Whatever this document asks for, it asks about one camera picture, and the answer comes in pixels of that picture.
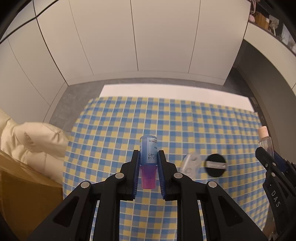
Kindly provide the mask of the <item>white low table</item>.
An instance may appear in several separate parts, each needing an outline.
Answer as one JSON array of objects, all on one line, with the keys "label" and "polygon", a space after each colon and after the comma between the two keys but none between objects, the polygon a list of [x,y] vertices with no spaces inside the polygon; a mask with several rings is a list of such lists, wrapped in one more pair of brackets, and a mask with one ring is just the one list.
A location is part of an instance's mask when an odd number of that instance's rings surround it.
[{"label": "white low table", "polygon": [[127,96],[153,97],[197,101],[228,106],[253,112],[248,97],[224,91],[167,84],[108,84],[104,85],[100,97]]}]

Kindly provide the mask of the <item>clear bottle pink cap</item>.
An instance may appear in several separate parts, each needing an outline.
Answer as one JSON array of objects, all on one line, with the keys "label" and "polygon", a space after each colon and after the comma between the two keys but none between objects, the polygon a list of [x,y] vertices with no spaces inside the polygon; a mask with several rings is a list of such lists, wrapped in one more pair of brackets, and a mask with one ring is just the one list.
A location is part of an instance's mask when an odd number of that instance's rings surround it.
[{"label": "clear bottle pink cap", "polygon": [[269,136],[268,129],[266,126],[262,126],[258,129],[259,146],[263,147],[267,153],[274,158],[274,148],[271,137]]}]

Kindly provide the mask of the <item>blue purple small bottle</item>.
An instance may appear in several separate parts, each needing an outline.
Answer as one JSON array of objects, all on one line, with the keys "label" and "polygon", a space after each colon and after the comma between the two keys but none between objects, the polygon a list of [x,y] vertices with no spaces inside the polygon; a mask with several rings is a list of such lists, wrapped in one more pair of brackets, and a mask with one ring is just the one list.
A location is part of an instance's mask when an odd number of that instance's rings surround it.
[{"label": "blue purple small bottle", "polygon": [[157,137],[145,135],[140,138],[140,171],[142,188],[154,189],[156,186],[156,171],[158,165]]}]

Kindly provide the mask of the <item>blue yellow checkered tablecloth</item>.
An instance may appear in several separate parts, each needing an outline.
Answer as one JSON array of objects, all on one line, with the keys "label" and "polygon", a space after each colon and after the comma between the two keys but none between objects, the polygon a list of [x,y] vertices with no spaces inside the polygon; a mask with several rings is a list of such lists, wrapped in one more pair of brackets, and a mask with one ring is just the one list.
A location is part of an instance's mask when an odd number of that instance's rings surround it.
[{"label": "blue yellow checkered tablecloth", "polygon": [[153,135],[177,168],[189,153],[202,160],[222,155],[227,168],[215,181],[264,228],[269,209],[262,187],[265,169],[255,157],[260,126],[257,113],[239,108],[164,98],[93,98],[71,131],[63,194],[82,181],[97,183],[118,173],[139,149],[140,137]]}]

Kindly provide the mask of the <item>brown cardboard box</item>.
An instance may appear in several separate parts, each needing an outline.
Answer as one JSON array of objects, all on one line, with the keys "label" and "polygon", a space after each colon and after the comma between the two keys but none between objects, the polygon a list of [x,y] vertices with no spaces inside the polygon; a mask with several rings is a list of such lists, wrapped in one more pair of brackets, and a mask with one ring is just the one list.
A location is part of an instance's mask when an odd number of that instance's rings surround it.
[{"label": "brown cardboard box", "polygon": [[63,200],[62,186],[1,152],[1,240],[27,240]]}]

